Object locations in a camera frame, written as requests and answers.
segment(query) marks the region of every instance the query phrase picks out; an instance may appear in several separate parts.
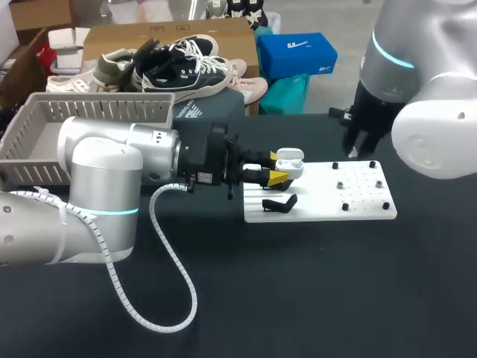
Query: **sneaker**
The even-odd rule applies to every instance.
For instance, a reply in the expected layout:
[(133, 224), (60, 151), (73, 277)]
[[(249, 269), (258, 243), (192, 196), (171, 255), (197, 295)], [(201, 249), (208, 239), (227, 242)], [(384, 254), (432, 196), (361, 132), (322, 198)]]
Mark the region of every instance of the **sneaker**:
[(138, 91), (142, 91), (142, 76), (144, 72), (159, 68), (187, 54), (192, 56), (217, 56), (217, 41), (208, 35), (194, 35), (175, 41), (152, 51), (143, 61), (134, 67), (131, 83)]
[(227, 0), (230, 17), (244, 17), (245, 0)]
[(230, 60), (233, 68), (233, 75), (237, 76), (238, 78), (242, 78), (247, 71), (247, 63), (243, 60)]
[(233, 76), (228, 87), (244, 95), (245, 105), (258, 101), (268, 91), (268, 83), (263, 78), (238, 78)]
[(259, 26), (268, 26), (268, 19), (263, 10), (264, 0), (245, 0), (245, 16), (253, 30)]
[(232, 77), (229, 60), (217, 56), (187, 56), (146, 72), (142, 88), (144, 92), (174, 92), (175, 103), (179, 103), (219, 93)]
[(227, 13), (227, 0), (209, 0), (207, 2), (207, 19), (225, 19)]
[(88, 93), (95, 69), (70, 76), (49, 76), (46, 81), (46, 92), (49, 93)]
[(118, 92), (123, 84), (122, 75), (133, 63), (136, 50), (121, 50), (102, 54), (92, 76), (90, 92)]

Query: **red object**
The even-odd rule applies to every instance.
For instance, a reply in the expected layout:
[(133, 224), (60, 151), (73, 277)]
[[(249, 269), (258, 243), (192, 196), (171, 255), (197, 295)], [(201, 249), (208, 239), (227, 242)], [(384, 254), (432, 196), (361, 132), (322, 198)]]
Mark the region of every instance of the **red object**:
[(41, 67), (45, 69), (45, 76), (53, 76), (54, 73), (51, 72), (50, 67), (57, 57), (57, 52), (50, 48), (49, 44), (41, 45), (37, 49), (37, 58), (38, 62), (40, 62)]

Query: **pink sneaker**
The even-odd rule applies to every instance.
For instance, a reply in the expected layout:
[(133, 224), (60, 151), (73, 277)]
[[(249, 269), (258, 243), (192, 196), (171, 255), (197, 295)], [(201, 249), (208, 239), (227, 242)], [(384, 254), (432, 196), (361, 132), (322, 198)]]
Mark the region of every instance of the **pink sneaker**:
[(247, 71), (247, 63), (243, 60), (235, 59), (231, 60), (230, 63), (233, 67), (233, 74), (238, 78), (242, 78)]
[(263, 78), (238, 78), (233, 76), (229, 88), (244, 95), (245, 105), (258, 101), (268, 90), (268, 83)]

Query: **white pegboard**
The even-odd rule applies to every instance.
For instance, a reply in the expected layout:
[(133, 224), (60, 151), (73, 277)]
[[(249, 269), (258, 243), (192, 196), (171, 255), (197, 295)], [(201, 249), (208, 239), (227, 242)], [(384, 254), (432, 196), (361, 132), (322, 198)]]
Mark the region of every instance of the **white pegboard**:
[[(391, 220), (397, 209), (381, 164), (370, 162), (305, 163), (300, 179), (286, 192), (264, 190), (258, 184), (244, 184), (245, 221), (254, 222), (332, 222), (346, 220)], [(342, 182), (343, 189), (338, 188)], [(298, 202), (288, 214), (264, 212), (263, 199), (286, 202), (297, 194)], [(348, 211), (343, 204), (348, 204)], [(389, 203), (387, 210), (384, 203)]]

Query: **white shoe box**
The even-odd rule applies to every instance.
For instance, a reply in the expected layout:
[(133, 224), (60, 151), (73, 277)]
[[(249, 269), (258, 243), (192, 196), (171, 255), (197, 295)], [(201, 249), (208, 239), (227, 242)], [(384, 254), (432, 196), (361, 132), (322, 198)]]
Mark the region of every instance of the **white shoe box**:
[(88, 36), (90, 28), (76, 28), (76, 47), (84, 47), (84, 40), (86, 40), (86, 36)]
[(75, 30), (72, 28), (62, 28), (48, 32), (48, 41), (50, 47), (54, 50), (73, 50), (76, 49)]
[(83, 50), (57, 51), (58, 69), (79, 69), (83, 61)]

